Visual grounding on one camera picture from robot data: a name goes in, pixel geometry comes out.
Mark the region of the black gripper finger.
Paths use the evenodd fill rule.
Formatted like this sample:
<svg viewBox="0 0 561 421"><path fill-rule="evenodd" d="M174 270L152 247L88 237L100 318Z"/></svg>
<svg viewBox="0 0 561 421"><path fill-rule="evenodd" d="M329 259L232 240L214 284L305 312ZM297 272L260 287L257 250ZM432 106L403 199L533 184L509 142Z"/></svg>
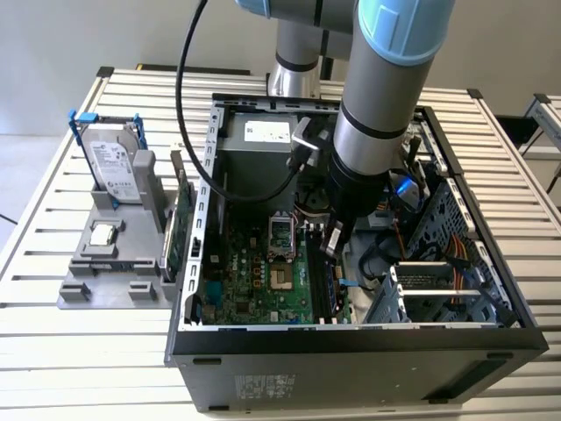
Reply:
<svg viewBox="0 0 561 421"><path fill-rule="evenodd" d="M324 231L321 243L321 251L330 258L338 258L343 252L352 233L349 224L345 224L336 218L330 218Z"/></svg>

